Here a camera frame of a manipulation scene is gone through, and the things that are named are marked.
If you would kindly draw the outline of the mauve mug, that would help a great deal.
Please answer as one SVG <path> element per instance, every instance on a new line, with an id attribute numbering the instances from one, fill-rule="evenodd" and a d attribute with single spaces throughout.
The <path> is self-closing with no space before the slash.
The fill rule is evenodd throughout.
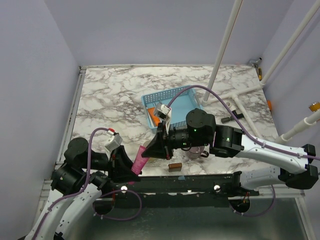
<path id="1" fill-rule="evenodd" d="M 198 159 L 198 158 L 208 158 L 209 153 L 205 150 L 204 146 L 196 146 L 196 147 L 191 147 L 187 152 L 186 156 L 191 159 Z"/>

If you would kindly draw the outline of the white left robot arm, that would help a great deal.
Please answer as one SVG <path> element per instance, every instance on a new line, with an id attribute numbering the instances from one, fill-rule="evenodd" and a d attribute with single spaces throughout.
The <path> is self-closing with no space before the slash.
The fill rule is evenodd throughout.
<path id="1" fill-rule="evenodd" d="M 92 140 L 74 138 L 64 153 L 64 163 L 52 173 L 44 208 L 27 240 L 66 240 L 77 221 L 95 200 L 111 197 L 115 204 L 117 184 L 138 182 L 133 163 L 119 136 L 107 141 L 106 152 L 92 150 Z"/>

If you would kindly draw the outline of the yellow mug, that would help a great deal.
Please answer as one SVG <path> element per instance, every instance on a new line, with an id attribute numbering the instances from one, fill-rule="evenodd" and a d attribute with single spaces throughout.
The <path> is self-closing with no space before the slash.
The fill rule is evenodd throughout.
<path id="1" fill-rule="evenodd" d="M 152 142 L 152 140 L 147 140 L 146 142 L 143 143 L 142 146 L 146 149 L 150 145 L 151 142 Z"/>

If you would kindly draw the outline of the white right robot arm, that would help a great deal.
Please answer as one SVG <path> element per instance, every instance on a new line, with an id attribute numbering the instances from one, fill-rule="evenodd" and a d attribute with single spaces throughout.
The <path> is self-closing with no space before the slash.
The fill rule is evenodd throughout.
<path id="1" fill-rule="evenodd" d="M 311 164 L 309 145 L 289 147 L 248 136 L 244 130 L 217 125 L 214 115 L 199 108 L 186 115 L 185 128 L 169 128 L 166 121 L 159 123 L 154 138 L 141 155 L 169 160 L 175 149 L 202 146 L 208 146 L 209 153 L 219 158 L 246 158 L 270 165 L 236 173 L 236 180 L 230 183 L 230 191 L 236 196 L 276 184 L 309 190 L 319 180 L 318 168 Z"/>

